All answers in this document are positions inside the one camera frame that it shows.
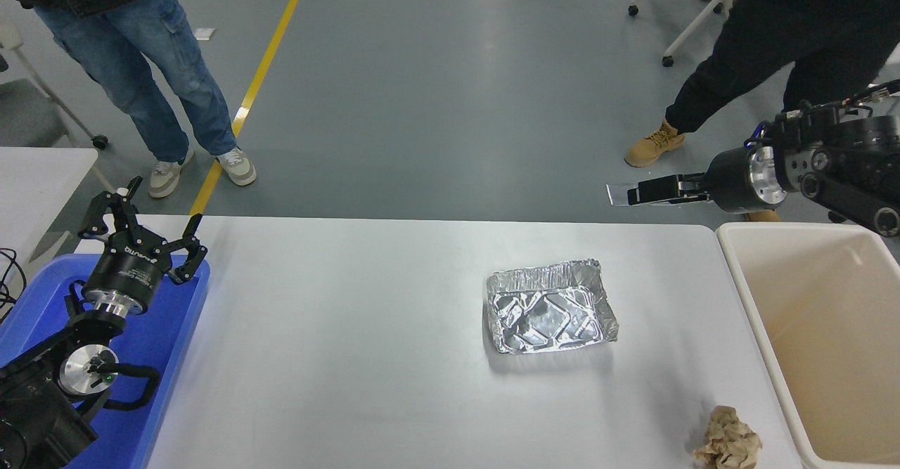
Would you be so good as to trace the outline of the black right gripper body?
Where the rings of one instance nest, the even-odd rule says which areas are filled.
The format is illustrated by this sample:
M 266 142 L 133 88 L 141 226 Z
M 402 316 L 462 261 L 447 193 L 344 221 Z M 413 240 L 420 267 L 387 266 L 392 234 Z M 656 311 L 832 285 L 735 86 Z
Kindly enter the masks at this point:
M 751 173 L 756 148 L 734 148 L 718 154 L 705 174 L 707 192 L 719 209 L 747 214 L 768 209 L 752 186 Z

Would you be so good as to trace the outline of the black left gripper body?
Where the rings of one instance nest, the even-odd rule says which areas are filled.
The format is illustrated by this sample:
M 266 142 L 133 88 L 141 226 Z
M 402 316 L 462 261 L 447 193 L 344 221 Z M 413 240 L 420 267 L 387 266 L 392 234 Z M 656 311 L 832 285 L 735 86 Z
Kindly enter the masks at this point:
M 152 255 L 131 245 L 107 245 L 82 286 L 82 296 L 94 306 L 118 304 L 128 312 L 146 312 L 171 267 L 167 255 Z

